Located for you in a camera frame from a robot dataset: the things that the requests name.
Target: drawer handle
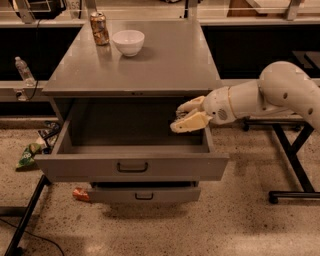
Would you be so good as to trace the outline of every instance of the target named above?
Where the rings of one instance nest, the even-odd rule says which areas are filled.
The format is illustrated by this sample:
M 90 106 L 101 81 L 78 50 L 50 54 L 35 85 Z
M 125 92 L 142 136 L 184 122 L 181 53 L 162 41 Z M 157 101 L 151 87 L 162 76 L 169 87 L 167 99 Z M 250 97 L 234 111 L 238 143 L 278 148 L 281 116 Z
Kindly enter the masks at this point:
M 118 172 L 125 172 L 125 173 L 139 173 L 139 172 L 145 172 L 148 170 L 149 164 L 144 163 L 144 168 L 143 169 L 137 169 L 137 170 L 125 170 L 121 168 L 121 164 L 117 163 L 117 170 Z
M 153 199 L 153 193 L 151 193 L 150 196 L 139 196 L 138 193 L 135 193 L 136 200 L 152 200 Z

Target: drawer front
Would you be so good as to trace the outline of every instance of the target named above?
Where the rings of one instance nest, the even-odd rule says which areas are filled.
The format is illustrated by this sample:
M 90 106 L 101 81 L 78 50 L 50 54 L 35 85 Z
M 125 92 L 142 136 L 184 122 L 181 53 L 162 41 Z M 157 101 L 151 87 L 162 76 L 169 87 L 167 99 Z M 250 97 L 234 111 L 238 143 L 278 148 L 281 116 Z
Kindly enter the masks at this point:
M 198 201 L 200 188 L 190 182 L 189 186 L 92 188 L 88 190 L 93 203 L 176 203 Z
M 70 158 L 39 156 L 36 161 L 51 182 L 220 180 L 228 162 L 227 157 L 214 154 L 116 160 L 103 156 Z

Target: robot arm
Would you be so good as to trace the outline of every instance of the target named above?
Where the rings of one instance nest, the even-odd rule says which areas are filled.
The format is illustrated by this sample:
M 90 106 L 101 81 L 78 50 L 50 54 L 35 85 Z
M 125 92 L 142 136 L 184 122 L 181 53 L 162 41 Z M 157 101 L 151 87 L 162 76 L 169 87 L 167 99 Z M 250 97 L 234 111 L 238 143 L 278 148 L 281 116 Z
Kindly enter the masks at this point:
M 320 89 L 297 66 L 275 62 L 258 80 L 222 87 L 180 105 L 171 124 L 176 133 L 199 130 L 209 122 L 221 125 L 247 116 L 267 116 L 283 111 L 299 114 L 320 131 Z

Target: green object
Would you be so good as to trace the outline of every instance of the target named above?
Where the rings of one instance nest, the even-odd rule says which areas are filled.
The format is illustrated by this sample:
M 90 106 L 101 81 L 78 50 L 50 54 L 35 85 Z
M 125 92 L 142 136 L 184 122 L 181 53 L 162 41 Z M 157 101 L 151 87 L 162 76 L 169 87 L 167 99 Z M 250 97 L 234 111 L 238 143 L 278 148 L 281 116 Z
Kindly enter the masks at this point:
M 33 157 L 41 151 L 41 145 L 37 143 L 29 144 L 22 153 L 22 156 L 16 166 L 16 169 L 31 166 L 34 164 Z

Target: white bowl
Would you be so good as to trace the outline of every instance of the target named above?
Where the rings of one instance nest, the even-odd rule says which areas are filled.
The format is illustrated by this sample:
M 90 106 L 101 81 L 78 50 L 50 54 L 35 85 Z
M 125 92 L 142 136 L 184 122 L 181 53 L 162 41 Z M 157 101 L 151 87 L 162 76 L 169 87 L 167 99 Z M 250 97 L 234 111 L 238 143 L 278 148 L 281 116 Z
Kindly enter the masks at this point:
M 144 34 L 138 30 L 122 30 L 112 36 L 112 41 L 123 55 L 137 55 L 144 43 Z

